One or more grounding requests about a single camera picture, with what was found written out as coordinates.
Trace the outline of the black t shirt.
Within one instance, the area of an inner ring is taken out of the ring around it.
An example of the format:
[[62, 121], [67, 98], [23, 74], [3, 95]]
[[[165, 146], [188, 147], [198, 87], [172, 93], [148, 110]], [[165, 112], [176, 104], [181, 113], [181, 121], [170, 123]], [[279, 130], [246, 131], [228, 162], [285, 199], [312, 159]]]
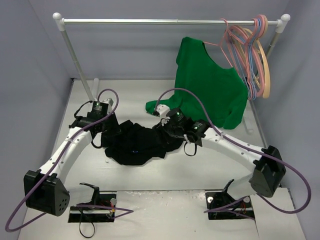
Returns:
[[152, 128], [141, 126], [127, 120], [119, 125], [120, 133], [101, 135], [101, 146], [108, 158], [124, 166], [142, 166], [151, 158], [165, 158], [168, 152], [181, 147], [183, 140], [173, 138], [169, 144], [162, 145]]

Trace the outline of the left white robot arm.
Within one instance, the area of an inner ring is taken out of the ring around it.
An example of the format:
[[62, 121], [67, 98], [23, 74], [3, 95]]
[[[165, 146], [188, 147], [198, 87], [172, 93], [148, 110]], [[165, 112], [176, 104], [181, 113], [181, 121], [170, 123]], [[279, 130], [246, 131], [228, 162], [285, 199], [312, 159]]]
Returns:
[[66, 188], [65, 181], [72, 166], [97, 134], [115, 129], [113, 100], [94, 101], [85, 117], [78, 116], [69, 126], [65, 140], [50, 159], [37, 171], [29, 170], [24, 178], [25, 204], [28, 208], [53, 216], [61, 216], [67, 207], [84, 205], [89, 210], [100, 204], [100, 189], [81, 182]]

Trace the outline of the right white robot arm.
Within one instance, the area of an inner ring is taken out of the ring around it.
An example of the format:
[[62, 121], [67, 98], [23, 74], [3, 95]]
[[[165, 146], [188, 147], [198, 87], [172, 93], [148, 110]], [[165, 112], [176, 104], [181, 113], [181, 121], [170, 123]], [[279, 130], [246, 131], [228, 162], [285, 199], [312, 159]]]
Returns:
[[160, 104], [154, 112], [160, 122], [153, 129], [163, 146], [174, 140], [182, 140], [195, 147], [204, 147], [219, 152], [249, 170], [249, 174], [239, 179], [231, 179], [221, 193], [221, 200], [233, 206], [240, 198], [259, 194], [271, 198], [286, 173], [279, 150], [269, 146], [262, 148], [251, 145], [225, 133], [217, 133], [205, 120], [193, 121], [180, 108], [169, 109]]

